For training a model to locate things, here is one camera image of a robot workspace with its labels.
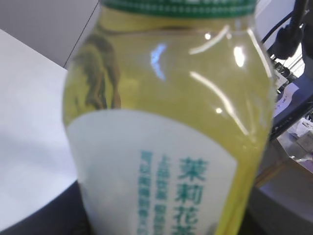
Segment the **black cable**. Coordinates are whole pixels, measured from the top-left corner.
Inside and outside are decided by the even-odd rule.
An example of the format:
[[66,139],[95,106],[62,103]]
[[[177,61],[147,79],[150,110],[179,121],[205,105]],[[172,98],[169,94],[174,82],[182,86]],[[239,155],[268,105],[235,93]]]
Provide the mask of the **black cable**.
[[302,23],[303,16],[305,14],[305,9],[307,6],[307,0],[297,0],[295,1],[292,18],[289,23],[289,34],[294,35],[296,31],[299,29],[299,26]]
[[262,39],[262,43],[264,44],[267,39],[275,32],[284,22],[286,22],[291,16],[293,11],[291,11],[288,15],[286,15],[280,22],[278,22],[268,33],[265,35],[265,37]]

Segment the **white table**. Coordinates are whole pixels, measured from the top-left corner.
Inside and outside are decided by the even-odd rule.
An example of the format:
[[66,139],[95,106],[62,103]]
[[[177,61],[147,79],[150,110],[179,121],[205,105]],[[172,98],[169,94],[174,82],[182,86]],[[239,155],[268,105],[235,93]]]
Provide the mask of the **white table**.
[[76,180],[61,120],[66,73],[0,30],[0,231]]

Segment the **bottle label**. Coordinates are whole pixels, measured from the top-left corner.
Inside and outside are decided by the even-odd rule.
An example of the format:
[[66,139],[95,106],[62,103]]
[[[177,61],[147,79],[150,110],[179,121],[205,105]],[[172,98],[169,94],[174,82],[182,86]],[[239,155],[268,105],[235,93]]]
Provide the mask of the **bottle label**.
[[80,116],[67,135],[97,234],[214,234],[237,169],[218,143],[130,110]]
[[133,13],[184,18],[224,18],[252,14],[256,0],[101,0]]

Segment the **bottle cap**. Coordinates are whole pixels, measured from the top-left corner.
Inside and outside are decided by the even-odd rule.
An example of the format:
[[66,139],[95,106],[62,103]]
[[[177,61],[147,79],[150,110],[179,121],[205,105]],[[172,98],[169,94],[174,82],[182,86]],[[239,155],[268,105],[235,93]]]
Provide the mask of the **bottle cap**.
[[101,0],[132,13],[178,18],[229,18],[252,14],[256,0]]

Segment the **gray wall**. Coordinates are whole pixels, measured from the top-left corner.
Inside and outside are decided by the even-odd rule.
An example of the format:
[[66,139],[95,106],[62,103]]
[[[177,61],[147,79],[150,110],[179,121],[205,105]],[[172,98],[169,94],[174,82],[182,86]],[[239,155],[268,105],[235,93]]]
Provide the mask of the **gray wall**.
[[64,67],[98,11],[98,0],[0,0],[0,29]]

